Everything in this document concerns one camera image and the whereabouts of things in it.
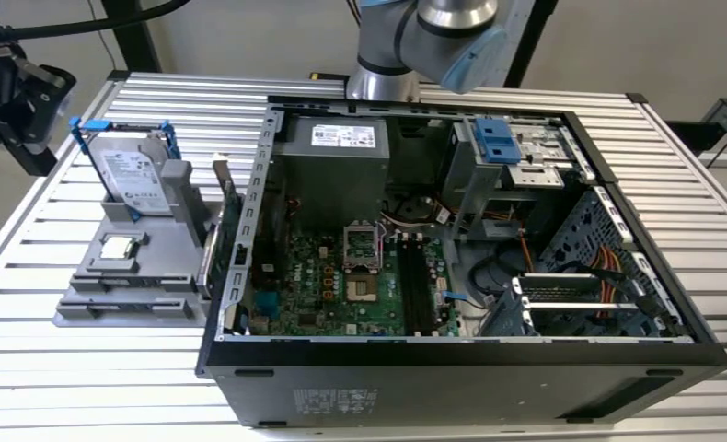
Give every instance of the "ram slot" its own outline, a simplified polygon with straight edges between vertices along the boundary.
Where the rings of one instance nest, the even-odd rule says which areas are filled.
[[[433,304],[428,290],[428,269],[425,267],[424,246],[420,241],[400,241],[396,249],[398,261],[398,288],[404,305],[404,325],[406,335],[416,332],[430,335],[433,327]]]

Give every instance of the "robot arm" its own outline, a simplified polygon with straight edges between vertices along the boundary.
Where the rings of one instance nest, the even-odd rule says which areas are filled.
[[[76,79],[62,69],[28,62],[18,41],[120,28],[170,13],[189,1],[169,0],[129,17],[22,29],[0,25],[0,145],[29,175],[45,176],[53,168],[46,145]]]
[[[349,99],[417,100],[417,74],[457,94],[486,79],[505,43],[496,0],[362,0]]]

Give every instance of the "slotted aluminum surface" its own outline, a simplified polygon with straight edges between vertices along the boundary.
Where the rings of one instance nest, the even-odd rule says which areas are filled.
[[[573,111],[727,345],[727,197],[648,106],[617,94],[422,86],[422,101]],[[266,95],[342,97],[341,83],[134,74],[108,82],[85,117],[176,128],[193,182],[218,198],[209,159],[246,182]],[[200,329],[57,329],[49,322],[101,218],[101,187],[70,141],[0,233],[0,440],[727,439],[727,372],[614,426],[322,428],[236,424],[212,383],[193,376]],[[526,433],[512,433],[524,430]]]

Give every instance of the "open computer tower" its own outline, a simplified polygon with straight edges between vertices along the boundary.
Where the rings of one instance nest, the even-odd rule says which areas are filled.
[[[270,97],[216,246],[242,425],[614,422],[727,368],[572,112]]]

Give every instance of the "power supply label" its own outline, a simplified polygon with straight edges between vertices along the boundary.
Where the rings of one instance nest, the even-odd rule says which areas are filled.
[[[144,215],[169,215],[150,158],[141,152],[108,150],[101,153],[109,178],[124,204]]]
[[[312,128],[312,145],[373,149],[377,147],[374,144],[374,128],[318,124]]]
[[[370,414],[377,389],[293,389],[300,414]]]

